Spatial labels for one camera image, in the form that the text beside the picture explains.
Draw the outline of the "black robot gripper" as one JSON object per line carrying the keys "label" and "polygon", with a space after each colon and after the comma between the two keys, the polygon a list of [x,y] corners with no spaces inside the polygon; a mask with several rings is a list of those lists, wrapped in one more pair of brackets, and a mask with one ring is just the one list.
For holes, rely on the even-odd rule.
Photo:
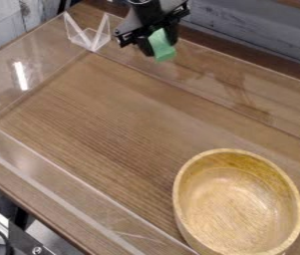
{"label": "black robot gripper", "polygon": [[130,10],[114,30],[120,47],[136,44],[142,53],[153,57],[150,34],[163,29],[169,44],[178,40],[178,22],[189,15],[187,0],[127,0]]}

